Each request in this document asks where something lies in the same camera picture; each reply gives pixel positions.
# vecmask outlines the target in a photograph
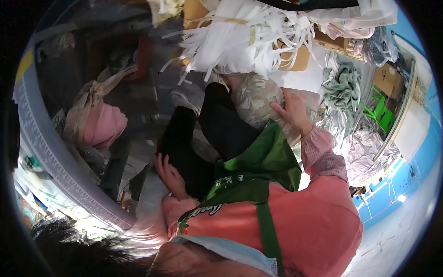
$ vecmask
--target white wall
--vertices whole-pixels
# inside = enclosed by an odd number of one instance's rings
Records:
[[[342,277],[390,277],[409,254],[434,210],[440,157],[417,191],[376,225],[363,240]]]

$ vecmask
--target light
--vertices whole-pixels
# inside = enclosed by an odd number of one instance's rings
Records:
[[[400,202],[404,202],[404,201],[406,200],[406,196],[404,196],[404,195],[400,195],[400,196],[397,198],[397,200],[400,201]]]

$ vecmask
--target black pants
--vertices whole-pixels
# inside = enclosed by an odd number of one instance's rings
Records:
[[[169,155],[186,183],[188,195],[201,200],[214,184],[214,165],[192,149],[192,134],[197,116],[194,111],[177,107],[163,134],[160,152]],[[211,83],[206,87],[202,112],[198,118],[202,132],[223,161],[243,153],[260,135],[240,119],[225,86]]]

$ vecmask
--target measuring tape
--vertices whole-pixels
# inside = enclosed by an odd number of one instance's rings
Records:
[[[113,202],[77,165],[49,118],[39,90],[32,38],[17,70],[14,100],[20,133],[54,185],[79,206],[118,229],[131,228],[136,219]]]

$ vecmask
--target white sneaker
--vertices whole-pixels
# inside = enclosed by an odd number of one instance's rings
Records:
[[[181,91],[173,90],[171,93],[169,93],[169,98],[171,99],[171,103],[174,106],[174,108],[177,108],[178,106],[186,107],[188,109],[191,109],[195,112],[195,115],[198,117],[200,115],[200,112],[202,111],[202,108],[192,104],[188,97]]]

